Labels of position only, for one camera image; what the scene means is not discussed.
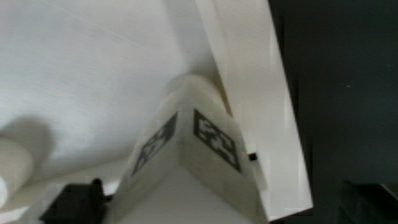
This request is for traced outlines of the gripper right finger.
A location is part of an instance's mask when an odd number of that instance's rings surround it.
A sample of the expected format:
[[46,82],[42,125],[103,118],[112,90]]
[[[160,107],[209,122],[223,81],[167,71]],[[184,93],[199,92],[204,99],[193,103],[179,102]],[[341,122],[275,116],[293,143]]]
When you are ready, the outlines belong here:
[[398,183],[343,183],[337,224],[398,224]]

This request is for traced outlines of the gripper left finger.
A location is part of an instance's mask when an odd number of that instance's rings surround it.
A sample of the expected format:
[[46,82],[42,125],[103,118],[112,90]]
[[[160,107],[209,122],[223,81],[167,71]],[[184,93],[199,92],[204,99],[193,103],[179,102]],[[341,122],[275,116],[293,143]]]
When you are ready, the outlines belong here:
[[103,224],[108,201],[99,178],[53,184],[23,213],[23,224]]

